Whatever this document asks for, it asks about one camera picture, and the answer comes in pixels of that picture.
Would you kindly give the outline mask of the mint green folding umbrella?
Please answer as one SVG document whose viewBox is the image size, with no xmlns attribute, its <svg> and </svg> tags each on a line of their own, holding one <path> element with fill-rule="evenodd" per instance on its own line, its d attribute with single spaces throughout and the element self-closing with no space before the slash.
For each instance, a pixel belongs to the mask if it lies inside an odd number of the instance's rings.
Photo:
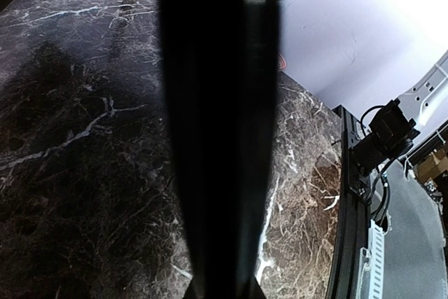
<svg viewBox="0 0 448 299">
<path fill-rule="evenodd" d="M 342 121 L 281 5 L 1 0 L 2 298 L 327 298 Z"/>
</svg>

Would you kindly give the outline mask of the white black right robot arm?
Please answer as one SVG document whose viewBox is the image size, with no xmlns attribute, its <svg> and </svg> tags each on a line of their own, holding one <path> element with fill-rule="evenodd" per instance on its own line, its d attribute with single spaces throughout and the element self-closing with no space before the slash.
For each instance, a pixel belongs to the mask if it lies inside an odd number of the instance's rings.
<svg viewBox="0 0 448 299">
<path fill-rule="evenodd" d="M 367 176 L 383 161 L 406 154 L 447 98 L 447 54 L 409 90 L 377 108 L 370 132 L 351 149 L 360 173 Z"/>
</svg>

